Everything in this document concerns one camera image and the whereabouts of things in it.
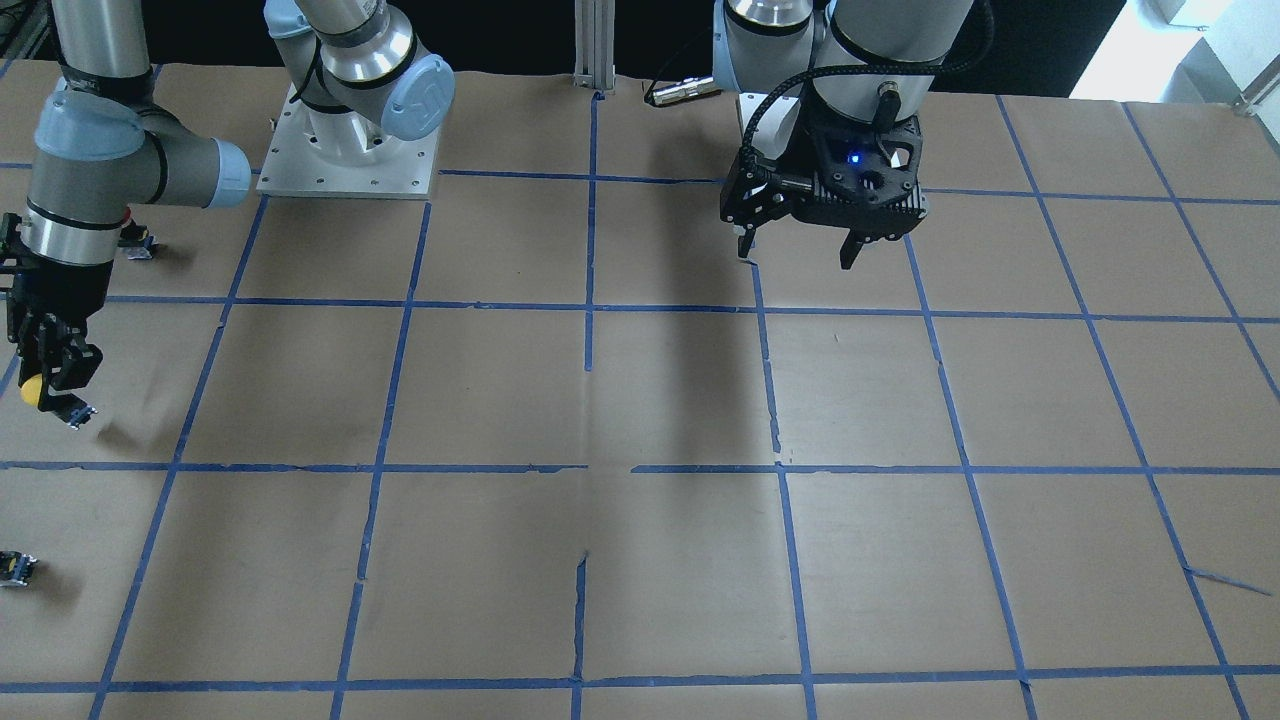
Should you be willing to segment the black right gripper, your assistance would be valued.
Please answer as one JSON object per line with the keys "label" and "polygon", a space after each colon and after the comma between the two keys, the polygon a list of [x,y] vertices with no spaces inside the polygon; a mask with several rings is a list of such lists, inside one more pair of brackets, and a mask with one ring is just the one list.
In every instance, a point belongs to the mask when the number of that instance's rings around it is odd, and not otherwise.
{"label": "black right gripper", "polygon": [[84,388],[102,363],[88,342],[88,319],[108,296],[109,265],[77,266],[29,250],[20,237],[20,218],[3,217],[3,288],[6,337],[19,357],[15,382],[44,379],[55,393]]}

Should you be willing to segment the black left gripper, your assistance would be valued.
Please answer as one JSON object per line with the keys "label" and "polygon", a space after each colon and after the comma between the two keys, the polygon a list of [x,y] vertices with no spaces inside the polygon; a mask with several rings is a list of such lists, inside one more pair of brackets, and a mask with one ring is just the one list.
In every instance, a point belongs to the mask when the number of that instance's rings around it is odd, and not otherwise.
{"label": "black left gripper", "polygon": [[929,213],[918,179],[923,133],[918,117],[899,118],[901,108],[899,95],[882,95],[861,122],[803,95],[778,156],[740,149],[719,192],[737,258],[749,259],[758,229],[785,217],[845,229],[842,272],[867,245],[914,231]]}

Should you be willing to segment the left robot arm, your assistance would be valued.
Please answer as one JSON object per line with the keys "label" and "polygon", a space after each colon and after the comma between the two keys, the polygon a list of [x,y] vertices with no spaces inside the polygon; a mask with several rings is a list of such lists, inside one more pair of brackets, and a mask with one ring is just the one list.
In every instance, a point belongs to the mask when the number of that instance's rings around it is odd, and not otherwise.
{"label": "left robot arm", "polygon": [[845,231],[849,269],[929,214],[919,110],[934,78],[977,67],[995,41],[989,1],[718,1],[713,78],[756,96],[719,218],[748,258],[756,232],[791,217]]}

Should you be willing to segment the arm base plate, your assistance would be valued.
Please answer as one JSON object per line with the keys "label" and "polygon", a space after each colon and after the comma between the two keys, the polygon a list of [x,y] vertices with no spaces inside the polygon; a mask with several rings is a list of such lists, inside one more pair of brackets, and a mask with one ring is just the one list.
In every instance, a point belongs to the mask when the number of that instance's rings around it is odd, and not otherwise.
{"label": "arm base plate", "polygon": [[288,199],[428,201],[442,132],[404,141],[356,113],[326,114],[285,92],[257,191]]}

